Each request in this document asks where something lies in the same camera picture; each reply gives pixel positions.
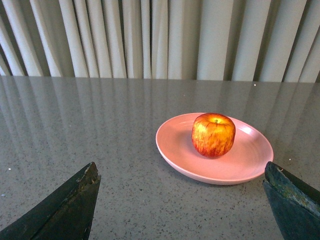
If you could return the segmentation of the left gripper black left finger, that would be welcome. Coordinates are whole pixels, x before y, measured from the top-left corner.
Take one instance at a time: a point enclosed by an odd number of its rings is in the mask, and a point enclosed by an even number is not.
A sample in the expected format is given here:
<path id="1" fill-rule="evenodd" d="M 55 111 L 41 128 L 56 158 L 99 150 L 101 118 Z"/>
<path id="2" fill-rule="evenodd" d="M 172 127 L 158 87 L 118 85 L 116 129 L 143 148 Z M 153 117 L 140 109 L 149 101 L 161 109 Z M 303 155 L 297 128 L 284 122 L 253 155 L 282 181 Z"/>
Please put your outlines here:
<path id="1" fill-rule="evenodd" d="M 101 183 L 90 162 L 34 208 L 1 230 L 2 240 L 87 240 Z"/>

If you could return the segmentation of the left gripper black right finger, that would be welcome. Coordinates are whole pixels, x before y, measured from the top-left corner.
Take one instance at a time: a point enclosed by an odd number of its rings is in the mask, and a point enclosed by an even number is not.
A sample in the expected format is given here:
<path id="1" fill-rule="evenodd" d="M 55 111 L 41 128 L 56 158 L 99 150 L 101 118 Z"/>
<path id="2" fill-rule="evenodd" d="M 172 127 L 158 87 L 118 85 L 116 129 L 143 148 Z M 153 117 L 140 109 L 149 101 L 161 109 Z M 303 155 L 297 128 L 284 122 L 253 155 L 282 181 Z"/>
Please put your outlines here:
<path id="1" fill-rule="evenodd" d="M 320 238 L 320 191 L 269 161 L 263 188 L 285 240 Z"/>

